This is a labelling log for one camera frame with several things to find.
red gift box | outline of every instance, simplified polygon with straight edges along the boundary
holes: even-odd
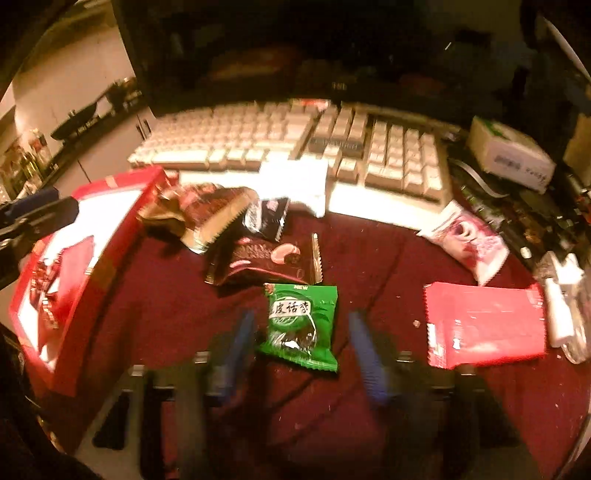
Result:
[[[60,394],[76,394],[86,347],[105,295],[125,254],[142,231],[137,213],[154,198],[156,188],[166,183],[161,167],[148,167],[84,185],[72,194],[80,206],[76,221],[36,243],[9,307],[36,391],[43,389],[41,381]],[[63,325],[59,338],[39,353],[38,313],[29,296],[32,274],[39,260],[52,262],[64,248],[88,236],[94,238],[94,252],[86,275],[78,288],[73,289],[71,279],[62,282],[64,287],[67,285],[71,309],[69,314],[60,312]],[[58,292],[59,281],[54,288]]]

monitor screen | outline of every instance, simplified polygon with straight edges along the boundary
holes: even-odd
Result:
[[[293,97],[359,101],[465,124],[497,116],[531,61],[519,2],[116,0],[156,115]]]

table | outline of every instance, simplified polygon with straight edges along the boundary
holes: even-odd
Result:
[[[361,385],[348,344],[347,314],[365,309],[369,321],[394,335],[400,349],[426,360],[423,285],[475,282],[453,258],[411,230],[337,214],[314,219],[293,213],[286,233],[295,232],[319,234],[324,282],[339,288],[333,337],[339,375],[268,358],[257,361],[245,393],[216,412],[213,462],[240,478],[374,478],[384,426]],[[204,257],[180,244],[138,240],[97,322],[77,397],[37,391],[68,451],[127,366],[160,368],[185,360],[206,349],[214,333],[229,330],[245,308],[255,310],[259,326],[266,325],[262,288],[218,291],[203,282],[204,266]],[[525,288],[531,282],[510,256],[489,285]],[[481,368],[480,373],[550,478],[569,454],[587,413],[591,367],[572,365],[561,350],[549,349],[542,359]]]

kitchen counter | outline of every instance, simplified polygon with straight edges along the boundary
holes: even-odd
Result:
[[[82,155],[93,147],[105,135],[115,130],[128,118],[136,115],[147,106],[145,99],[140,98],[127,110],[114,115],[101,117],[91,128],[80,135],[76,140],[64,143],[62,149],[53,157],[51,167],[53,171],[43,181],[41,188],[53,186],[56,181],[77,161]]]

black snack package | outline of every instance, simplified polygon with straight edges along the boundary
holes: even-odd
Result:
[[[257,200],[246,210],[243,225],[252,235],[278,242],[289,207],[289,198]]]

